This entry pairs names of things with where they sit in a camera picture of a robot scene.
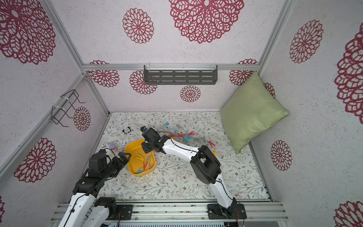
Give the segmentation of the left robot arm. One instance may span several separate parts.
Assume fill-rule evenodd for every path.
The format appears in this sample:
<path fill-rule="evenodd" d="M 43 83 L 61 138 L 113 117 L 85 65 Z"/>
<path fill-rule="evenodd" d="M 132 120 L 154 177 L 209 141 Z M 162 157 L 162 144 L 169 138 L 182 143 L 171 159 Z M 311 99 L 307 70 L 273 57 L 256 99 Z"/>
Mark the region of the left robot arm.
<path fill-rule="evenodd" d="M 106 221 L 131 220 L 132 205 L 118 205 L 113 197 L 98 197 L 106 181 L 118 176 L 127 166 L 131 154 L 120 152 L 111 158 L 105 149 L 93 154 L 88 168 L 72 191 L 70 204 L 60 227 L 106 227 Z"/>

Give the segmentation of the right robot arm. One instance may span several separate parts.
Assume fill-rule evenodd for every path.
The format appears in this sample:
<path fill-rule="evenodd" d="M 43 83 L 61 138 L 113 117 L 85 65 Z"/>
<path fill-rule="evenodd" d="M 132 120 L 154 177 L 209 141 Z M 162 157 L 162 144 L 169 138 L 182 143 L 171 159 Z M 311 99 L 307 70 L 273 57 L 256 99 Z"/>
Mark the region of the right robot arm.
<path fill-rule="evenodd" d="M 145 140 L 141 144 L 145 153 L 155 151 L 189 162 L 196 177 L 210 186 L 217 199 L 220 212 L 233 215 L 238 202 L 227 190 L 221 175 L 221 164 L 207 146 L 190 147 L 167 135 L 160 136 L 153 128 L 145 126 L 141 127 L 140 131 Z"/>

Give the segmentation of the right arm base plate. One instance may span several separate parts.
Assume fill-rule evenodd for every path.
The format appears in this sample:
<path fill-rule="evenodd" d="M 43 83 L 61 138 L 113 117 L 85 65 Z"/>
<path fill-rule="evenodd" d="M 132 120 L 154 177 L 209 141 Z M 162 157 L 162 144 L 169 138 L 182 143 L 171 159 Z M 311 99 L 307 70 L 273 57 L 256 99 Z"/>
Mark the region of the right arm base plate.
<path fill-rule="evenodd" d="M 219 204 L 208 204 L 209 219 L 246 219 L 247 214 L 242 204 L 232 204 L 229 208 L 224 208 Z"/>

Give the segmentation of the yellow plastic storage box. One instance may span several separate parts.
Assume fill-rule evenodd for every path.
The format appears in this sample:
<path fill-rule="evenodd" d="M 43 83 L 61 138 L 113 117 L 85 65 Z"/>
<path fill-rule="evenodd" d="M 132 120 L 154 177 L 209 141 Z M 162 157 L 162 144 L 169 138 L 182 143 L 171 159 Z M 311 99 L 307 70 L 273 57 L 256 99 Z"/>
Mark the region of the yellow plastic storage box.
<path fill-rule="evenodd" d="M 141 177 L 154 172 L 156 159 L 152 152 L 145 153 L 142 148 L 143 139 L 129 143 L 125 151 L 131 154 L 128 162 L 129 171 L 136 177 Z"/>

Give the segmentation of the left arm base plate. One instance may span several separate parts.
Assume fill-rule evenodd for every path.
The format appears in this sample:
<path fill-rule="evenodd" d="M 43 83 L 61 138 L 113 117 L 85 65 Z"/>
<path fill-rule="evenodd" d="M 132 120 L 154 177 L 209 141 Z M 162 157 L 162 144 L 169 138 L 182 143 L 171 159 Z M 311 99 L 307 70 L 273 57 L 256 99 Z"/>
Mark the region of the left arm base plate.
<path fill-rule="evenodd" d="M 113 218 L 114 220 L 120 220 L 120 221 L 131 220 L 131 216 L 133 213 L 133 205 L 121 204 L 117 205 L 116 208 L 117 208 L 116 214 Z"/>

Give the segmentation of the yellow clothespin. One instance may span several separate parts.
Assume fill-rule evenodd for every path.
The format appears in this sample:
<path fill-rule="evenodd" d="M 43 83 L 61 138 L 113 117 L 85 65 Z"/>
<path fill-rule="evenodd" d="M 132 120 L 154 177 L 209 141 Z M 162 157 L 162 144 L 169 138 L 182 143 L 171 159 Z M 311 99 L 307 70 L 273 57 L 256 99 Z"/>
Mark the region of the yellow clothespin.
<path fill-rule="evenodd" d="M 141 154 L 138 154 L 136 159 L 139 160 L 139 161 L 142 161 L 142 162 L 145 161 L 145 159 L 143 158 L 143 156 Z"/>

